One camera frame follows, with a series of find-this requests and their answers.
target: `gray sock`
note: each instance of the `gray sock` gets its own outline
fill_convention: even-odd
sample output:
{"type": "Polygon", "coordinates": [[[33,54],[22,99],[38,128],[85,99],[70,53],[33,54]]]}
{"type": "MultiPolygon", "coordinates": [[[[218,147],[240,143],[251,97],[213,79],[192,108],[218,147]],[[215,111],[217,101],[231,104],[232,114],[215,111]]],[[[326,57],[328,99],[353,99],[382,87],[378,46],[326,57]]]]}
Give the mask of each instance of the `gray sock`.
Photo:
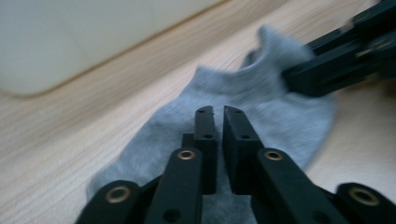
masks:
{"type": "MultiPolygon", "coordinates": [[[[206,105],[214,107],[219,136],[223,107],[242,109],[266,147],[287,152],[304,168],[329,131],[333,101],[290,93],[283,85],[281,71],[309,60],[313,56],[309,49],[265,27],[259,38],[262,46],[249,53],[238,71],[198,67],[185,90],[159,109],[120,157],[94,177],[88,198],[115,180],[142,186],[161,175],[171,152],[181,147],[182,134],[193,133],[194,111],[206,105]]],[[[204,196],[203,223],[256,223],[249,197],[231,194],[220,148],[218,191],[204,196]]]]}

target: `wooden surface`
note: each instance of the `wooden surface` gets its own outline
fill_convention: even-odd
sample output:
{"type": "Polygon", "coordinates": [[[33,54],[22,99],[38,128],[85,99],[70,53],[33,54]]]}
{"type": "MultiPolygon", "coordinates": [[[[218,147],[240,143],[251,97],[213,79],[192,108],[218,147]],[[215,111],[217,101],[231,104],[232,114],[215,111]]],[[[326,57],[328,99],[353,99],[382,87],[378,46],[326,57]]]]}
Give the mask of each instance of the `wooden surface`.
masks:
{"type": "MultiPolygon", "coordinates": [[[[46,94],[0,93],[0,223],[73,223],[85,188],[197,64],[234,70],[270,24],[304,42],[369,0],[227,1],[46,94]]],[[[307,173],[334,191],[357,181],[396,202],[396,100],[378,86],[337,93],[336,121],[307,173]]]]}

